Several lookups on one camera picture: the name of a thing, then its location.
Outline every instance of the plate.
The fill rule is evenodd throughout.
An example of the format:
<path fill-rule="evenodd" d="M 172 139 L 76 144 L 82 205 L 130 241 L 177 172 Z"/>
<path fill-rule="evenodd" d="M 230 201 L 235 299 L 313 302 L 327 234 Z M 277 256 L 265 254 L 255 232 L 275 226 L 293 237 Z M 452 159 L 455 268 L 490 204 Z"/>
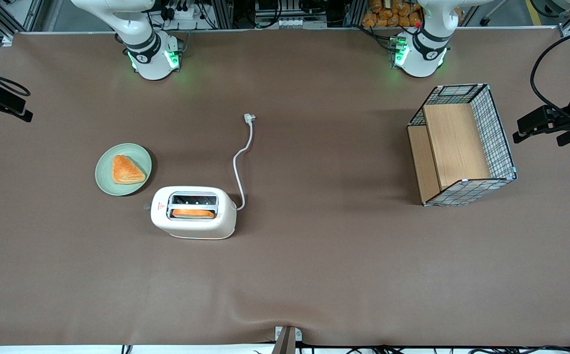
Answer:
<path fill-rule="evenodd" d="M 137 184 L 116 184 L 112 180 L 112 160 L 116 155 L 125 155 L 145 173 L 145 181 Z M 94 179 L 96 185 L 109 195 L 128 195 L 139 190 L 147 182 L 151 174 L 150 153 L 140 145 L 125 143 L 119 144 L 107 150 L 96 163 Z"/>

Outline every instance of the pastry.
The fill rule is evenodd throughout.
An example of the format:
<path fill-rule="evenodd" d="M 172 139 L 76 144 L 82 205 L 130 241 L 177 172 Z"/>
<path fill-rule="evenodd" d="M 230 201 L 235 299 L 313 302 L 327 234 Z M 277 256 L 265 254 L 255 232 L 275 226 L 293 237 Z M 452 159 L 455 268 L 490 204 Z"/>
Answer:
<path fill-rule="evenodd" d="M 145 182 L 145 173 L 125 155 L 116 155 L 112 160 L 112 180 L 116 184 Z"/>
<path fill-rule="evenodd" d="M 399 26 L 409 27 L 409 18 L 406 18 L 405 16 L 400 16 L 399 17 Z"/>
<path fill-rule="evenodd" d="M 404 3 L 402 9 L 399 10 L 399 16 L 407 17 L 409 15 L 409 10 L 411 6 L 409 4 Z"/>
<path fill-rule="evenodd" d="M 361 26 L 363 27 L 374 27 L 377 23 L 377 15 L 373 13 L 366 13 L 361 21 Z"/>
<path fill-rule="evenodd" d="M 458 23 L 458 25 L 461 25 L 461 24 L 462 24 L 462 21 L 464 21 L 464 18 L 463 18 L 463 17 L 464 17 L 464 12 L 462 12 L 462 9 L 460 9 L 460 7 L 456 7 L 456 8 L 455 8 L 455 13 L 457 14 L 457 17 L 458 17 L 457 23 Z"/>
<path fill-rule="evenodd" d="M 420 22 L 420 15 L 418 13 L 412 13 L 409 15 L 409 25 L 414 27 Z"/>
<path fill-rule="evenodd" d="M 173 209 L 171 215 L 185 219 L 215 219 L 215 213 L 200 209 Z"/>
<path fill-rule="evenodd" d="M 370 7 L 370 11 L 373 13 L 379 13 L 383 9 L 383 3 L 381 0 L 370 0 L 368 2 L 368 6 Z"/>
<path fill-rule="evenodd" d="M 388 20 L 388 27 L 396 27 L 399 24 L 399 15 L 395 14 Z"/>
<path fill-rule="evenodd" d="M 405 3 L 402 0 L 392 0 L 392 12 L 399 13 L 405 6 Z"/>
<path fill-rule="evenodd" d="M 389 20 L 394 14 L 390 9 L 384 9 L 379 13 L 379 20 Z"/>

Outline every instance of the wooden panel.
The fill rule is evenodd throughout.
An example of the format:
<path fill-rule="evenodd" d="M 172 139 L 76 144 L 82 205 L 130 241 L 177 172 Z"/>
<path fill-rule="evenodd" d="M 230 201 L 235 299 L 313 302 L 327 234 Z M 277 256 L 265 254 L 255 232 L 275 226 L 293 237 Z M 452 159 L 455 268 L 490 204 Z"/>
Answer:
<path fill-rule="evenodd" d="M 416 177 L 418 179 L 418 190 L 422 203 L 440 193 L 438 185 L 438 174 L 433 164 L 433 154 L 429 143 L 429 134 L 424 125 L 414 125 L 407 127 L 409 144 L 411 145 L 411 155 L 414 159 Z"/>
<path fill-rule="evenodd" d="M 490 178 L 471 105 L 426 105 L 423 110 L 440 189 L 460 179 Z"/>

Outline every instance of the white toaster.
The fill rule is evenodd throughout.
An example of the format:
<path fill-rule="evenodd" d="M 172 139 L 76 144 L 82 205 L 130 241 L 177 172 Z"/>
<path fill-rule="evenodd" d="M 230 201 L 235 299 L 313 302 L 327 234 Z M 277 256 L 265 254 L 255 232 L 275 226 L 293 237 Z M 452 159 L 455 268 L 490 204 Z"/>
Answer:
<path fill-rule="evenodd" d="M 161 188 L 151 204 L 151 221 L 173 237 L 225 239 L 235 231 L 237 207 L 225 191 L 198 186 Z"/>

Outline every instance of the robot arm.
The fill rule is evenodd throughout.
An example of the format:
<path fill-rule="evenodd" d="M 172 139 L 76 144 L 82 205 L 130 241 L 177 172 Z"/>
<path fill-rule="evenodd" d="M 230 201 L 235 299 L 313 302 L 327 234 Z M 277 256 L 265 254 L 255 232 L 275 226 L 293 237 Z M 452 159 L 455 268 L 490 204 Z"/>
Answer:
<path fill-rule="evenodd" d="M 424 10 L 422 25 L 415 32 L 399 36 L 406 43 L 395 65 L 417 78 L 429 76 L 442 65 L 447 43 L 457 28 L 456 7 L 477 6 L 492 0 L 419 0 Z"/>
<path fill-rule="evenodd" d="M 149 80 L 163 79 L 179 70 L 181 41 L 164 31 L 154 31 L 147 16 L 156 0 L 71 0 L 114 29 L 128 49 L 132 67 Z"/>

